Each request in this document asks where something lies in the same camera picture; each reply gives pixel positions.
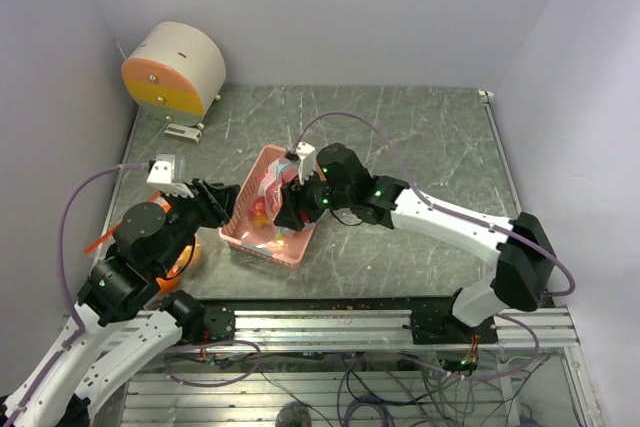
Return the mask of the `red striped apple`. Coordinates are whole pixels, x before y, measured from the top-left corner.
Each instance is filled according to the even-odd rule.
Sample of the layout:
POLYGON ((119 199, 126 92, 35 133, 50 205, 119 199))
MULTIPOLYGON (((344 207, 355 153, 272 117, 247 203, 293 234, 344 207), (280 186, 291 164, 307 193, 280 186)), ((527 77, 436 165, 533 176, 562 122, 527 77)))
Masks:
POLYGON ((258 228, 265 228, 272 224, 267 215, 265 199, 263 197, 258 197, 253 200, 248 209, 247 216, 249 221, 258 228))

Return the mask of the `clear bag blue zipper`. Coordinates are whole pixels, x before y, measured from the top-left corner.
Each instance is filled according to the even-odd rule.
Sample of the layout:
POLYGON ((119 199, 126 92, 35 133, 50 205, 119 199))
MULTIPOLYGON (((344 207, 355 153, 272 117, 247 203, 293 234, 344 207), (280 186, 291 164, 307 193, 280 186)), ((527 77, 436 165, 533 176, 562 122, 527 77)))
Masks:
POLYGON ((289 230, 275 226, 273 220, 281 205, 280 189, 284 184, 294 180, 297 174, 297 166, 284 157, 270 162, 260 172, 257 190, 251 203, 254 199, 263 197, 265 199, 267 215, 272 224, 265 228, 258 228, 249 222, 258 230, 258 234, 262 239, 261 243, 266 248, 281 250, 285 246, 285 238, 289 235, 289 230))

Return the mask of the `pink perforated plastic basket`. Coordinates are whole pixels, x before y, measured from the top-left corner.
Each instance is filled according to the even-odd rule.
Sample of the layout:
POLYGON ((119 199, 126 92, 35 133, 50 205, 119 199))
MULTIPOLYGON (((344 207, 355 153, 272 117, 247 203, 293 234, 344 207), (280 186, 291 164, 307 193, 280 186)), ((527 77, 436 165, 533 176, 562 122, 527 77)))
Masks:
POLYGON ((269 260, 297 268, 303 259, 314 233, 313 226, 306 226, 301 232, 289 230, 285 238, 285 246, 281 250, 266 248, 247 216, 247 210, 257 190, 260 172, 272 161, 285 158, 286 149, 275 145, 266 145, 258 155, 247 175, 236 200, 234 215, 231 221, 220 229, 220 238, 231 248, 244 251, 263 260, 269 260))

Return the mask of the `clear bag orange zipper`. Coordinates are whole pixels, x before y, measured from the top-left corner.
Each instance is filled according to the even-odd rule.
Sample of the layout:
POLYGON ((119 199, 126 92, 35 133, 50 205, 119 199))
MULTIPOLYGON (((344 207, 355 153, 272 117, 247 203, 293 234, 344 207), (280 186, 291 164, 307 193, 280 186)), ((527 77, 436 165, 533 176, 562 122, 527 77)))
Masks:
POLYGON ((202 264, 203 246, 197 235, 178 231, 179 218, 160 193, 129 208, 121 222, 84 250, 96 258, 101 247, 120 254, 134 272, 155 281, 163 295, 174 292, 182 280, 202 264))

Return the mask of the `orange persimmon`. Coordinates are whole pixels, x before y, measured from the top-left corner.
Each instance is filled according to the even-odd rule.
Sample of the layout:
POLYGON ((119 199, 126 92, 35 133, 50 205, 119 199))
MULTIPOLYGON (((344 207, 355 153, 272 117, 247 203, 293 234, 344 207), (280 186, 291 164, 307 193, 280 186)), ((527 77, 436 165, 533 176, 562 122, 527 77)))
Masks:
POLYGON ((169 279, 157 278, 156 283, 159 286, 159 293, 161 295, 167 295, 179 288, 181 280, 179 277, 172 277, 169 279))

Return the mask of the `yellow orange peach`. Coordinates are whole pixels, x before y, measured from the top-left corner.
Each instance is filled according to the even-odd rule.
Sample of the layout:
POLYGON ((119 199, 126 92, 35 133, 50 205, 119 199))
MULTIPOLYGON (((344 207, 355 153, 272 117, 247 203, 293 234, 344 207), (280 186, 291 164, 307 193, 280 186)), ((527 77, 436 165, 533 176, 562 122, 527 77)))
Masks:
POLYGON ((199 240, 197 240, 193 245, 188 245, 179 259, 176 262, 176 265, 179 268, 197 268, 201 264, 202 260, 202 244, 199 240))

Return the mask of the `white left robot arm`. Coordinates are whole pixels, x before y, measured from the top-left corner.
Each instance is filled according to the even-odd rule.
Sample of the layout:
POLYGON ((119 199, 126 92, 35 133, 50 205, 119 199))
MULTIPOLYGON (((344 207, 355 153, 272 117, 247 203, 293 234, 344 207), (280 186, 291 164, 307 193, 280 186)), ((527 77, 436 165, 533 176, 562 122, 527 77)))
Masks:
POLYGON ((162 301, 145 331, 122 343, 122 354, 96 362, 103 344, 159 292, 159 279, 168 276, 197 231, 231 221, 239 193, 239 185, 195 179, 161 190, 163 205, 147 201, 130 207, 113 233, 106 258, 91 269, 80 289, 67 325, 36 371, 3 398, 3 424, 87 424, 99 401, 147 360, 179 342, 201 340, 206 311, 179 290, 162 301))

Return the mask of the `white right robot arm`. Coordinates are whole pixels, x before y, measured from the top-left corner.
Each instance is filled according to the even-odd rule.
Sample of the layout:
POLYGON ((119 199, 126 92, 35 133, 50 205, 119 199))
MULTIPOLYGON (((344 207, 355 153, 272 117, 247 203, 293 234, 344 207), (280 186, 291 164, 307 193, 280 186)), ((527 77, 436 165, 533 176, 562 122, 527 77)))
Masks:
POLYGON ((432 318, 415 315, 406 327, 414 338, 463 342, 505 309, 534 312, 543 303, 554 253, 535 216, 510 219, 441 201, 405 180, 370 174, 340 143, 321 150, 303 143, 285 157, 297 172, 276 190, 276 226, 301 231, 327 211, 347 209, 365 224, 424 234, 493 267, 493 275, 458 289, 432 318))

